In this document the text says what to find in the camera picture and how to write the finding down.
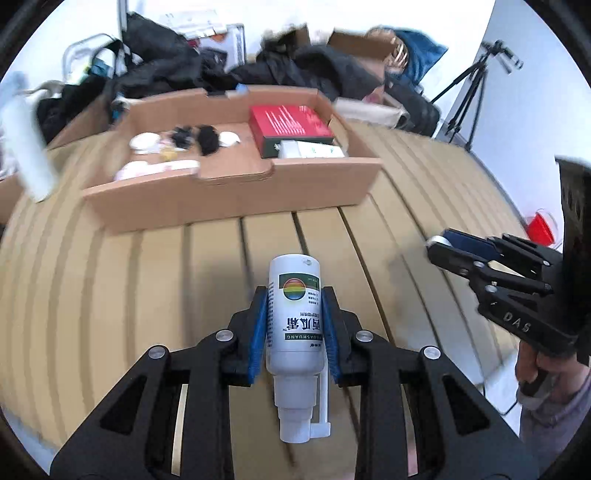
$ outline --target human hand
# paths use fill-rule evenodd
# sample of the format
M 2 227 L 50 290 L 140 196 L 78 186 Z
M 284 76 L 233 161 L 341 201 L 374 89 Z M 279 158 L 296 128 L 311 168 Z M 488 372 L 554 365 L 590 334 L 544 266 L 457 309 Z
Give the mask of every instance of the human hand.
M 569 358 L 551 358 L 521 341 L 515 366 L 517 381 L 520 384 L 534 382 L 538 377 L 539 368 L 551 374 L 558 374 L 549 400 L 560 404 L 568 403 L 582 388 L 589 375 L 589 367 L 580 364 L 576 355 Z

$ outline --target rainbow logo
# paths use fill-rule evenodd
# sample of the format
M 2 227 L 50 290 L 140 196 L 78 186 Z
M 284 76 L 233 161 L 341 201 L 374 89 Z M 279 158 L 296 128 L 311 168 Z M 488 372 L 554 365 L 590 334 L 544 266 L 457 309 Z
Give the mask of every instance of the rainbow logo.
M 288 300 L 299 300 L 306 295 L 306 285 L 299 278 L 290 278 L 283 284 L 283 295 Z

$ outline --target bottle label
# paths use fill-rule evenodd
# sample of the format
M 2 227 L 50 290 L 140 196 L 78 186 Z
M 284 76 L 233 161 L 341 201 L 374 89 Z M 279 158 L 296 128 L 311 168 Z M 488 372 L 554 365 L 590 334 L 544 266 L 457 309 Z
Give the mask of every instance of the bottle label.
M 322 347 L 320 279 L 284 273 L 269 283 L 267 347 L 282 351 L 318 351 Z

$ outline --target white plastic container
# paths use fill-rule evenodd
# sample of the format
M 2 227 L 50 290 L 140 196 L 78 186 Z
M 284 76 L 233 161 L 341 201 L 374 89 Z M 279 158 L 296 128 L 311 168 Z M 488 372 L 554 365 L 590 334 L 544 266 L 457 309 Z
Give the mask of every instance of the white plastic container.
M 22 186 L 35 202 L 40 202 L 56 187 L 57 173 L 45 153 L 37 118 L 20 93 L 26 87 L 21 72 L 6 76 L 0 85 L 0 126 L 3 147 L 16 159 Z
M 304 443 L 328 437 L 328 366 L 324 348 L 320 264 L 282 255 L 269 267 L 267 370 L 273 375 L 280 438 Z M 320 421 L 312 423 L 320 374 Z

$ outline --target wooden table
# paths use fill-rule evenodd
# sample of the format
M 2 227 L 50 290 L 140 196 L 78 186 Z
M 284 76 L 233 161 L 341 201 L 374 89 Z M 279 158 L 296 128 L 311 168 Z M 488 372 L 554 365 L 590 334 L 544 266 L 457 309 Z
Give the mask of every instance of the wooden table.
M 429 264 L 425 240 L 451 227 L 524 235 L 460 148 L 356 124 L 384 161 L 358 206 L 257 215 L 110 235 L 80 199 L 108 161 L 111 133 L 51 152 L 65 163 L 45 202 L 23 196 L 0 248 L 2 405 L 59 447 L 151 345 L 194 345 L 248 307 L 277 255 L 320 261 L 325 285 L 364 328 L 398 346 L 438 345 L 474 384 L 515 350 L 480 317 L 467 282 Z M 359 392 L 332 387 L 330 438 L 279 440 L 272 384 L 231 389 L 238 479 L 345 478 L 355 464 Z

